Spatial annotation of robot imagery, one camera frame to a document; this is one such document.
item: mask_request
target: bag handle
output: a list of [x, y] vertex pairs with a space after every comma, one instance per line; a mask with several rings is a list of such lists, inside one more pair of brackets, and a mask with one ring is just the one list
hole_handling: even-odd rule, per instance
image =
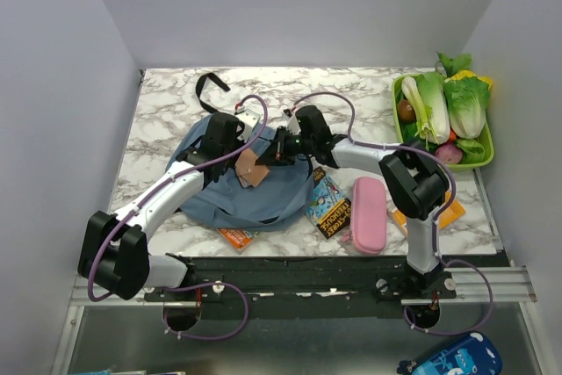
[[214, 82], [215, 85], [217, 85], [219, 88], [221, 88], [225, 92], [229, 92], [230, 87], [228, 85], [226, 85], [222, 81], [222, 79], [220, 79], [213, 72], [209, 72], [208, 74], [204, 74], [204, 75], [200, 76], [199, 79], [197, 80], [197, 84], [195, 85], [195, 95], [197, 96], [197, 100], [199, 100], [199, 104], [201, 105], [201, 107], [203, 107], [203, 110], [213, 114], [213, 113], [217, 112], [218, 110], [201, 99], [201, 94], [203, 93], [203, 88], [205, 87], [205, 83], [206, 83], [207, 79], [210, 79], [212, 82]]

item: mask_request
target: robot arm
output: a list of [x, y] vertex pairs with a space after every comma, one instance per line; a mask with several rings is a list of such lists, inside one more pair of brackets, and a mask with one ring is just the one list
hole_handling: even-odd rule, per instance
[[[94, 257], [104, 239], [133, 212], [133, 217], [126, 220], [117, 233], [115, 241], [119, 240], [119, 244], [110, 244], [105, 250], [97, 267], [95, 283], [122, 299], [131, 299], [143, 287], [192, 285], [194, 274], [189, 260], [172, 255], [151, 256], [148, 241], [184, 201], [234, 167], [237, 156], [201, 171], [187, 172], [195, 165], [235, 151], [247, 141], [251, 135], [249, 127], [253, 128], [258, 122], [255, 116], [245, 116], [246, 122], [239, 131], [238, 118], [214, 113], [200, 143], [180, 154], [167, 173], [150, 189], [113, 215], [103, 212], [94, 214], [86, 229], [78, 272], [85, 278], [89, 276]], [[431, 218], [444, 202], [444, 193], [449, 188], [441, 170], [434, 162], [419, 155], [361, 147], [351, 143], [345, 135], [332, 134], [315, 106], [298, 109], [293, 119], [296, 121], [296, 124], [292, 122], [293, 129], [278, 128], [270, 146], [256, 163], [291, 165], [296, 155], [303, 154], [336, 169], [361, 169], [382, 175], [395, 205], [407, 216], [410, 246], [407, 270], [423, 288], [429, 283], [428, 279], [440, 270], [435, 256]], [[423, 148], [415, 143], [410, 147]]]

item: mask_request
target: book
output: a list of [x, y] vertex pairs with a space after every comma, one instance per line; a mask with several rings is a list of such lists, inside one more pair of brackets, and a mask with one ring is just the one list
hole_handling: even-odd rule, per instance
[[[445, 201], [448, 201], [450, 198], [450, 192], [445, 192]], [[439, 216], [439, 228], [447, 227], [450, 223], [461, 217], [466, 213], [465, 209], [460, 202], [456, 199], [453, 203], [447, 208], [443, 213]], [[401, 213], [398, 208], [394, 207], [392, 210], [388, 210], [388, 215], [394, 221], [396, 226], [400, 229], [400, 231], [407, 237], [407, 224], [406, 224], [406, 216]]]
[[306, 215], [318, 231], [329, 239], [349, 226], [351, 201], [322, 167], [314, 169], [313, 180], [313, 200], [306, 209]]
[[242, 252], [256, 237], [259, 232], [249, 232], [239, 228], [217, 228], [217, 231], [230, 243], [238, 252]]

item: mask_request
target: vegetable basket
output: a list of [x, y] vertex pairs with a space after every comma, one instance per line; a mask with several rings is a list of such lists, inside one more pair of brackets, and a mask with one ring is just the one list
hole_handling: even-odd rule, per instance
[[[398, 110], [397, 104], [398, 102], [404, 97], [402, 94], [402, 80], [406, 76], [417, 76], [418, 74], [409, 74], [403, 75], [396, 78], [393, 82], [393, 115], [394, 115], [394, 126], [396, 128], [396, 136], [398, 136], [398, 141], [403, 142], [404, 138], [402, 137], [402, 130], [403, 125], [400, 123], [398, 119]], [[489, 164], [492, 159], [494, 158], [494, 144], [492, 143], [492, 135], [490, 134], [490, 128], [488, 127], [488, 123], [484, 125], [484, 129], [482, 129], [482, 133], [476, 139], [482, 146], [484, 147], [484, 159], [481, 162], [472, 162], [470, 164], [450, 164], [448, 167], [453, 171], [466, 171], [476, 169], [478, 167], [486, 166]]]

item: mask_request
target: marble tabletop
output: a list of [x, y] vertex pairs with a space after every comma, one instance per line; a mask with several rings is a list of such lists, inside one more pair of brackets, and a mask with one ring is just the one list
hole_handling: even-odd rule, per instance
[[[202, 74], [213, 71], [230, 87], [223, 92], [212, 83], [203, 98], [217, 109], [232, 112], [247, 94], [259, 94], [266, 101], [268, 126], [286, 123], [282, 110], [299, 97], [319, 90], [347, 96], [357, 109], [355, 137], [364, 141], [396, 142], [390, 88], [393, 80], [406, 73], [425, 71], [414, 68], [222, 68], [149, 69], [141, 89], [133, 119], [112, 210], [132, 201], [164, 172], [177, 145], [190, 127], [208, 113], [195, 97], [195, 83]], [[323, 112], [333, 133], [345, 133], [349, 108], [335, 97], [310, 100]], [[261, 112], [255, 102], [249, 108]], [[327, 169], [351, 197], [354, 180], [372, 174], [354, 169]], [[466, 214], [440, 233], [444, 254], [495, 254], [494, 233], [486, 217], [482, 197], [473, 172], [457, 173], [458, 199]], [[389, 207], [392, 205], [387, 192]], [[382, 255], [405, 255], [407, 240], [387, 220], [387, 244]], [[311, 222], [302, 218], [287, 230], [259, 234], [241, 253], [214, 229], [202, 227], [182, 213], [171, 216], [148, 245], [152, 254], [166, 252], [183, 256], [346, 256], [358, 255], [352, 244], [338, 234], [326, 240]]]

